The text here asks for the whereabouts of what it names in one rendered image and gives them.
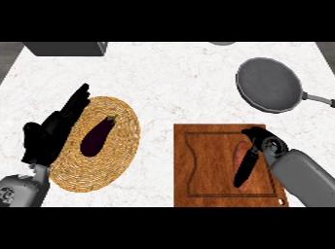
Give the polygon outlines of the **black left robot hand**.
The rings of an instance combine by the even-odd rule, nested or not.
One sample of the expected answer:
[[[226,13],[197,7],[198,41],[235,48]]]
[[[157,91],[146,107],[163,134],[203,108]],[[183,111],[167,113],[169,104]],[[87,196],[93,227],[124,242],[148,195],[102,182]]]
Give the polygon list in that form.
[[[83,84],[62,110],[51,114],[43,124],[34,122],[25,124],[24,163],[49,166],[58,159],[73,127],[89,103],[89,84]]]

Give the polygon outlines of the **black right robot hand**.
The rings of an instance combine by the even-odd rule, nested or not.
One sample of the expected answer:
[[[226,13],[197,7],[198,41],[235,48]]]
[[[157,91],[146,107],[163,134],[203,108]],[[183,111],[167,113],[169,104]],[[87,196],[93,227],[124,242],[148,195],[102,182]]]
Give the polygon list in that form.
[[[245,134],[251,140],[251,148],[247,151],[241,167],[235,176],[237,188],[241,188],[251,178],[253,169],[259,161],[259,153],[270,147],[269,138],[273,136],[268,129],[260,126],[254,126],[250,129],[244,129],[242,134]]]

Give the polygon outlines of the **brown wooden cutting board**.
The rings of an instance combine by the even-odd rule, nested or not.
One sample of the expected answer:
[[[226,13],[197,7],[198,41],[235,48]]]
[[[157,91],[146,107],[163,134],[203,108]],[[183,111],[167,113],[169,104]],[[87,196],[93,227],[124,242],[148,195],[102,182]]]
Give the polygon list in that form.
[[[288,207],[285,189],[275,179],[265,155],[241,188],[235,151],[251,147],[242,130],[254,124],[175,124],[175,206]]]

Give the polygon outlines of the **grey frying pan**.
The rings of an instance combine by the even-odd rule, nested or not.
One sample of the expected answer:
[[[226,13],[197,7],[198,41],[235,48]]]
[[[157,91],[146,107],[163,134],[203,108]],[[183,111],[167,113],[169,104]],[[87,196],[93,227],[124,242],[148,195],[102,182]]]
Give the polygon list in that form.
[[[244,62],[237,73],[237,87],[247,103],[266,113],[293,111],[303,100],[335,108],[335,99],[309,94],[294,70],[272,58],[256,57]]]

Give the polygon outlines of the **dark purple eggplant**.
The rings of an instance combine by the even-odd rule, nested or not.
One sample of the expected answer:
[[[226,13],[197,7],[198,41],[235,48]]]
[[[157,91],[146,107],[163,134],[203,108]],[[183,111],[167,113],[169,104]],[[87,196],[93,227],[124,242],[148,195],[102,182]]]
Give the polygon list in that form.
[[[105,145],[108,135],[113,131],[113,128],[117,123],[118,116],[110,116],[105,120],[96,125],[96,127],[87,133],[83,143],[82,143],[82,152],[86,157],[95,157]]]

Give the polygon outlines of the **round woven wicker placemat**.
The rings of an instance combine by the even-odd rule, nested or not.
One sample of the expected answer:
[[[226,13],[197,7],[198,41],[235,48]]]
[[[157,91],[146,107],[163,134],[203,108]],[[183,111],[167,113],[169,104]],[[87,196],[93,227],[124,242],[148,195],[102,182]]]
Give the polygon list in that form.
[[[51,166],[54,182],[76,193],[102,189],[130,167],[139,144],[141,122],[133,108],[116,97],[93,97]]]

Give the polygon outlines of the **dark grey box appliance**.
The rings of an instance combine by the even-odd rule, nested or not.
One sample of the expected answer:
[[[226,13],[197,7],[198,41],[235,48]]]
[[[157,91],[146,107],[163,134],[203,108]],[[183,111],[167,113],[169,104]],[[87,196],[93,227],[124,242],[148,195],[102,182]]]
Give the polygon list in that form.
[[[37,56],[105,56],[107,42],[25,42]]]

